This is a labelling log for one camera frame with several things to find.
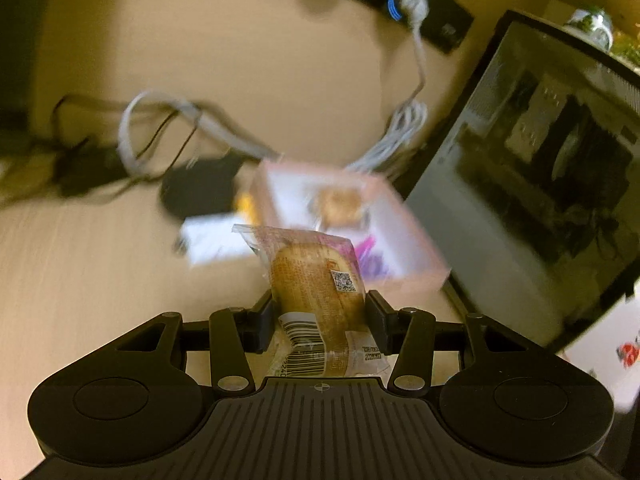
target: qr code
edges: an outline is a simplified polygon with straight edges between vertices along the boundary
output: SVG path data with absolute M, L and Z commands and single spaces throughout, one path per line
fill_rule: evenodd
M 338 292 L 357 292 L 356 286 L 353 285 L 351 275 L 348 272 L 332 270 L 331 276 L 334 278 L 335 290 Z

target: red ladybug drawing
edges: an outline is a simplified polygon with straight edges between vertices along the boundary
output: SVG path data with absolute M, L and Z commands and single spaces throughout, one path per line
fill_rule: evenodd
M 624 343 L 618 347 L 616 352 L 618 353 L 618 359 L 620 359 L 625 368 L 632 367 L 640 357 L 638 342 Z

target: white plug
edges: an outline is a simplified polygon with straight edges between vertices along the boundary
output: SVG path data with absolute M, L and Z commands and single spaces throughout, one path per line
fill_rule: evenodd
M 428 0 L 400 0 L 400 8 L 411 28 L 420 28 L 429 13 Z

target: circular cap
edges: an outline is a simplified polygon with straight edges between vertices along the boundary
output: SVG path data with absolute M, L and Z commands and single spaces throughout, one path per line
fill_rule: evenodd
M 249 381 L 239 375 L 228 375 L 218 381 L 218 387 L 228 392 L 240 392 L 249 385 Z
M 416 375 L 401 375 L 396 377 L 394 381 L 396 388 L 406 390 L 408 392 L 415 392 L 424 388 L 424 379 Z
M 146 406 L 149 392 L 137 381 L 120 377 L 86 384 L 74 396 L 76 410 L 96 420 L 119 420 Z
M 566 408 L 567 396 L 557 384 L 534 377 L 509 379 L 494 392 L 496 404 L 525 420 L 545 420 Z

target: barcode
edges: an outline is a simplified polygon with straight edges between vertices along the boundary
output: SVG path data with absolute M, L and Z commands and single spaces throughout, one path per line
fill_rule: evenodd
M 296 314 L 308 319 L 283 319 L 290 319 Z M 312 314 L 302 313 L 289 313 L 280 317 L 282 327 L 289 339 L 291 339 L 293 346 L 293 350 L 282 363 L 281 376 L 321 376 L 324 374 L 326 352 L 318 324 L 314 320 L 315 316 Z
M 356 292 L 356 286 L 353 285 L 351 275 L 348 272 L 332 270 L 331 276 L 334 278 L 335 290 L 338 292 Z

